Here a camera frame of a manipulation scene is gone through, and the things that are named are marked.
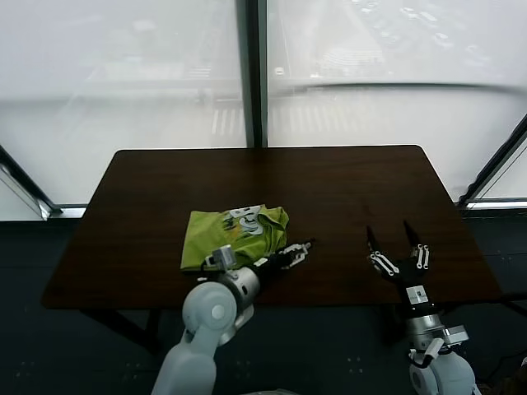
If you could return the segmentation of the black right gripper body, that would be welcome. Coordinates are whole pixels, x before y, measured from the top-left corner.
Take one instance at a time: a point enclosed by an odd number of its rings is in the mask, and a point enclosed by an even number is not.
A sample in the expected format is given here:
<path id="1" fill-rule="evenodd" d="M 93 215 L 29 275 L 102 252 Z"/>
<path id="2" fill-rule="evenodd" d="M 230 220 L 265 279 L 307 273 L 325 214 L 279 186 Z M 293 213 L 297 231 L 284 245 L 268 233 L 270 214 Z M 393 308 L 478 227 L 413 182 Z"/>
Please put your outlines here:
<path id="1" fill-rule="evenodd" d="M 396 260 L 391 274 L 384 272 L 382 277 L 393 284 L 399 295 L 400 300 L 405 305 L 418 305 L 428 302 L 427 293 L 422 284 L 422 277 L 427 272 L 423 268 L 417 267 L 415 258 L 405 258 Z"/>

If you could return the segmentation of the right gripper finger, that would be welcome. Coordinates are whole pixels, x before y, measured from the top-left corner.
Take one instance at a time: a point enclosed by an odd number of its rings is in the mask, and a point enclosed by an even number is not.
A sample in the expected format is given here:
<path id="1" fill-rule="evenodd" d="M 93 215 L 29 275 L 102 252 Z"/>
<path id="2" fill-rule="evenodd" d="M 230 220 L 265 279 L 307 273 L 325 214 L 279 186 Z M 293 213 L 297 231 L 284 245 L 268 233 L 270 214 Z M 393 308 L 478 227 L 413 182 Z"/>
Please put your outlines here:
<path id="1" fill-rule="evenodd" d="M 381 251 L 380 245 L 370 226 L 366 228 L 366 245 L 369 250 L 368 259 L 381 275 L 398 275 L 396 267 Z"/>
<path id="2" fill-rule="evenodd" d="M 404 221 L 403 225 L 411 246 L 410 257 L 415 259 L 417 269 L 427 270 L 429 268 L 429 246 L 421 241 L 417 231 L 407 221 Z"/>

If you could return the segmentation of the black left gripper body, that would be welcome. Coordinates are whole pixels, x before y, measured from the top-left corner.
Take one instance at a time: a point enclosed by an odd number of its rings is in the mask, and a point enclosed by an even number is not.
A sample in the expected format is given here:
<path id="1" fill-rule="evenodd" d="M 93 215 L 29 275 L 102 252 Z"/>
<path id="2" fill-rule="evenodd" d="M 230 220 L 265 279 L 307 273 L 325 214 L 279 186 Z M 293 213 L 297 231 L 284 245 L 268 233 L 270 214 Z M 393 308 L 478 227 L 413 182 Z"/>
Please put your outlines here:
<path id="1" fill-rule="evenodd" d="M 273 253 L 254 263 L 254 273 L 261 281 L 267 281 L 290 263 L 291 259 L 287 253 Z"/>

